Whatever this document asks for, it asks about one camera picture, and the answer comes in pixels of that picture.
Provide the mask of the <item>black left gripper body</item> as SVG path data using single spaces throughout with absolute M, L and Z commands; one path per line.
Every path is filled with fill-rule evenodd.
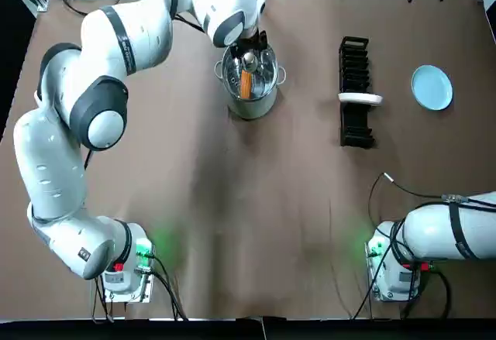
M 267 32 L 257 30 L 249 38 L 239 38 L 229 46 L 229 51 L 232 57 L 243 57 L 245 53 L 251 50 L 261 51 L 265 50 L 267 46 Z

